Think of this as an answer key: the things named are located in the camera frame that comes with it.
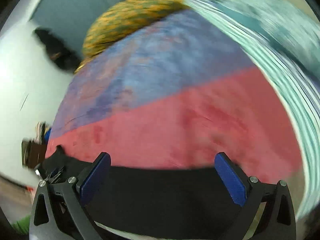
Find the striped bed sheet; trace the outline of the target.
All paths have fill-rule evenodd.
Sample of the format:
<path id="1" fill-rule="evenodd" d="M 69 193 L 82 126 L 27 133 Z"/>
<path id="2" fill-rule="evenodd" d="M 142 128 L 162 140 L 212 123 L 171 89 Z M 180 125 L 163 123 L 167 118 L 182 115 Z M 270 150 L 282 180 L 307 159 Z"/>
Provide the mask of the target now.
<path id="1" fill-rule="evenodd" d="M 296 63 L 273 49 L 259 33 L 210 1 L 184 1 L 242 46 L 284 104 L 299 144 L 304 172 L 304 194 L 296 219 L 305 217 L 319 204 L 319 92 Z"/>

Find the yellow floral pillow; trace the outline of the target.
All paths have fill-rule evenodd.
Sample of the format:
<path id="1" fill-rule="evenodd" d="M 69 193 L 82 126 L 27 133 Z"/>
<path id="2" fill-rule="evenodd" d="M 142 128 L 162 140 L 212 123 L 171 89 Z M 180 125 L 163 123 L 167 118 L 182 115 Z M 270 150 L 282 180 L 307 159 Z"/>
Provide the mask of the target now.
<path id="1" fill-rule="evenodd" d="M 115 4 L 88 29 L 82 45 L 84 59 L 75 72 L 114 43 L 184 9 L 184 0 L 125 0 Z"/>

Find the pile of colourful clothes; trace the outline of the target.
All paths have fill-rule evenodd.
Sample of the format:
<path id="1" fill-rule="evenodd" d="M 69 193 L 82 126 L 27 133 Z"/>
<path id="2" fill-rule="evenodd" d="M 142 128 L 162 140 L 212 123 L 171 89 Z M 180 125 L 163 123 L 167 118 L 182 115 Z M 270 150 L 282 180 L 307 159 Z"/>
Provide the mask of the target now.
<path id="1" fill-rule="evenodd" d="M 51 129 L 52 127 L 47 122 L 44 122 L 44 121 L 38 122 L 35 127 L 35 131 L 36 131 L 36 137 L 34 139 L 35 142 L 38 144 L 47 144 L 50 137 Z"/>

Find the brown wooden nightstand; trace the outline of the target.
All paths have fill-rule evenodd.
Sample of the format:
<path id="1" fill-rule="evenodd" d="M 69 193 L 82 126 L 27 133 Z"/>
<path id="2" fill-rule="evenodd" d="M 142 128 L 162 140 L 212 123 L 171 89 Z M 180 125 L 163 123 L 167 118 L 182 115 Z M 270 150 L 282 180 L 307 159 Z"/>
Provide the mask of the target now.
<path id="1" fill-rule="evenodd" d="M 32 140 L 22 140 L 22 165 L 27 168 L 35 168 L 39 163 L 42 163 L 46 150 L 47 144 L 39 144 Z"/>

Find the teal patterned blanket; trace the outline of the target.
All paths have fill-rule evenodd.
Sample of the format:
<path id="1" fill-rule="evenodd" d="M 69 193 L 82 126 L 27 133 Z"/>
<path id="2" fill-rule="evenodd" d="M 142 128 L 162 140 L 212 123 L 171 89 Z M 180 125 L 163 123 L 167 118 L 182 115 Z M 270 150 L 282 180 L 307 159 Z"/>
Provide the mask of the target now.
<path id="1" fill-rule="evenodd" d="M 287 0 L 207 0 L 319 78 L 319 24 Z"/>

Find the black pants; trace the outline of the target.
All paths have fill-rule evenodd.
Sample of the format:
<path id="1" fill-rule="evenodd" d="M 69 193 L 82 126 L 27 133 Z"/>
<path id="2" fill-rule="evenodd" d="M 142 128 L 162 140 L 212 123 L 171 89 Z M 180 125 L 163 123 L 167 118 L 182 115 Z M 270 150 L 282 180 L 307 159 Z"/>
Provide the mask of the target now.
<path id="1" fill-rule="evenodd" d="M 150 170 L 109 159 L 85 205 L 89 217 L 111 229 L 164 239 L 218 239 L 238 216 L 214 167 Z"/>

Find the dark clothes hanging on wall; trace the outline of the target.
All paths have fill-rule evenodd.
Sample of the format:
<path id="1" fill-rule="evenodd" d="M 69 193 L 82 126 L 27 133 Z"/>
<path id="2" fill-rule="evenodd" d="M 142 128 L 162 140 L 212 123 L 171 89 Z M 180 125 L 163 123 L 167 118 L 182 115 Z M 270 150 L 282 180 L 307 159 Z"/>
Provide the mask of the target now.
<path id="1" fill-rule="evenodd" d="M 44 45 L 47 56 L 60 70 L 74 73 L 80 66 L 81 59 L 77 53 L 69 49 L 63 40 L 55 36 L 49 29 L 36 28 L 33 33 Z"/>

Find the colourful satin quilt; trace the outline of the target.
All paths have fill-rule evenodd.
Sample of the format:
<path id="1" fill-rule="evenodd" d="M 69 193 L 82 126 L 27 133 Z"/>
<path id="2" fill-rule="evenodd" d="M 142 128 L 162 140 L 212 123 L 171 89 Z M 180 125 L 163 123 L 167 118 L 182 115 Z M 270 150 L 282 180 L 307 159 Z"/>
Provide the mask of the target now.
<path id="1" fill-rule="evenodd" d="M 241 46 L 192 10 L 117 42 L 73 77 L 57 111 L 57 145 L 92 162 L 154 169 L 211 166 L 225 152 L 267 183 L 302 168 L 274 88 Z"/>

